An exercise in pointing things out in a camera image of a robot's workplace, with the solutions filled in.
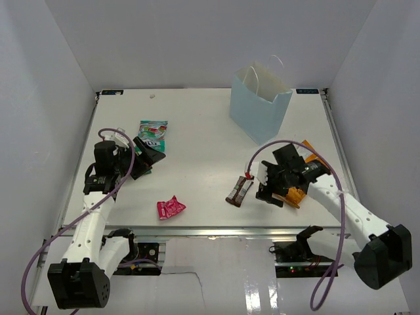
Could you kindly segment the orange Kettle chips bag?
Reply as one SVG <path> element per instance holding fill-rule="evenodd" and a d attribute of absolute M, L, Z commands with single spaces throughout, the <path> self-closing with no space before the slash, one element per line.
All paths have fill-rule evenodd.
<path fill-rule="evenodd" d="M 323 174 L 324 163 L 321 162 L 317 155 L 313 152 L 314 148 L 307 140 L 301 142 L 302 146 L 294 144 L 300 156 L 303 157 L 304 163 L 310 167 L 310 172 L 307 174 L 307 179 L 309 184 L 311 182 L 316 182 L 316 178 Z M 289 164 L 290 166 L 298 166 L 298 164 Z M 303 200 L 306 194 L 302 190 L 296 188 L 290 188 L 286 194 L 275 194 L 273 197 L 282 200 L 283 203 L 286 203 L 294 208 L 299 208 L 299 203 Z"/>

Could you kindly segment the green Fox's candy bag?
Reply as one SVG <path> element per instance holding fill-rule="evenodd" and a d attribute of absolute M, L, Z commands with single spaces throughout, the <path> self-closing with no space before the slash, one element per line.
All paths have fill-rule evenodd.
<path fill-rule="evenodd" d="M 167 124 L 168 121 L 141 121 L 137 136 L 153 149 L 165 153 Z"/>

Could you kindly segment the brown chocolate bar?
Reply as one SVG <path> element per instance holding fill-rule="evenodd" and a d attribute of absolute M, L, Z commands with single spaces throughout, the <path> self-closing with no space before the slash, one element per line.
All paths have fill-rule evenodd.
<path fill-rule="evenodd" d="M 229 195 L 225 198 L 225 201 L 235 207 L 241 207 L 244 197 L 248 190 L 253 185 L 253 180 L 243 176 L 239 176 L 235 186 Z"/>

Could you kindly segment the pink candy packet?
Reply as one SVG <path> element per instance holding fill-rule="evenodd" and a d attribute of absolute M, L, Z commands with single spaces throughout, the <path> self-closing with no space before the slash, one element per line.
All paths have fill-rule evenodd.
<path fill-rule="evenodd" d="M 185 209 L 186 206 L 179 202 L 176 196 L 173 196 L 169 201 L 157 202 L 157 212 L 161 221 L 170 219 Z"/>

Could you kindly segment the light blue paper bag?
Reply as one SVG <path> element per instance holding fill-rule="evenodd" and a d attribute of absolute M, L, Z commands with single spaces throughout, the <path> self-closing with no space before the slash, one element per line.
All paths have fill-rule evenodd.
<path fill-rule="evenodd" d="M 230 118 L 262 145 L 278 134 L 292 95 L 293 90 L 268 64 L 254 61 L 233 76 Z"/>

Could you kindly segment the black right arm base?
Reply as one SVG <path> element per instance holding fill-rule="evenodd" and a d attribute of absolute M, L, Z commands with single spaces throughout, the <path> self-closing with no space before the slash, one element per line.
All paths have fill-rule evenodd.
<path fill-rule="evenodd" d="M 274 242 L 268 251 L 274 256 L 277 279 L 321 278 L 333 262 L 324 256 L 303 253 L 295 241 Z"/>

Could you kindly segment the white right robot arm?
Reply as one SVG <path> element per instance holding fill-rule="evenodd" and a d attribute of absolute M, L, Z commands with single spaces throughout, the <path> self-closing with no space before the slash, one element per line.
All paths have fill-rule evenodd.
<path fill-rule="evenodd" d="M 332 214 L 351 239 L 340 240 L 313 225 L 297 234 L 293 243 L 279 248 L 279 256 L 306 262 L 327 257 L 352 267 L 375 290 L 412 268 L 411 233 L 404 225 L 389 224 L 346 193 L 323 158 L 306 162 L 296 149 L 298 142 L 284 140 L 282 145 L 272 153 L 275 163 L 261 161 L 257 172 L 246 172 L 259 182 L 256 198 L 282 207 L 290 189 L 302 190 Z"/>

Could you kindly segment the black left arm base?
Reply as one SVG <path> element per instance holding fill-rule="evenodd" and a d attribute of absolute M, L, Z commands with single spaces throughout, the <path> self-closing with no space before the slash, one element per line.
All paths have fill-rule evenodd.
<path fill-rule="evenodd" d="M 115 276 L 159 276 L 159 243 L 137 243 L 136 256 L 123 259 Z"/>

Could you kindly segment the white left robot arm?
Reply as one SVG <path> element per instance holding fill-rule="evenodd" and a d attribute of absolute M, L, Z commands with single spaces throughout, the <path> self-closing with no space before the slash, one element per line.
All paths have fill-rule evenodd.
<path fill-rule="evenodd" d="M 59 263 L 49 266 L 47 277 L 58 308 L 104 308 L 110 297 L 110 279 L 121 263 L 138 257 L 136 236 L 129 228 L 104 235 L 116 204 L 119 184 L 137 179 L 165 158 L 139 137 L 128 143 L 103 140 L 94 146 L 94 163 L 85 173 L 83 218 Z"/>

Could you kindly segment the aluminium table edge rail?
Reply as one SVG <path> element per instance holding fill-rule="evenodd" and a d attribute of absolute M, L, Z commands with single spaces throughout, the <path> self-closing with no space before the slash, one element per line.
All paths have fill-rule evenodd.
<path fill-rule="evenodd" d="M 280 236 L 297 235 L 304 230 L 306 226 L 298 227 L 144 227 L 134 226 L 131 230 L 141 238 L 150 237 L 267 237 L 275 238 Z"/>

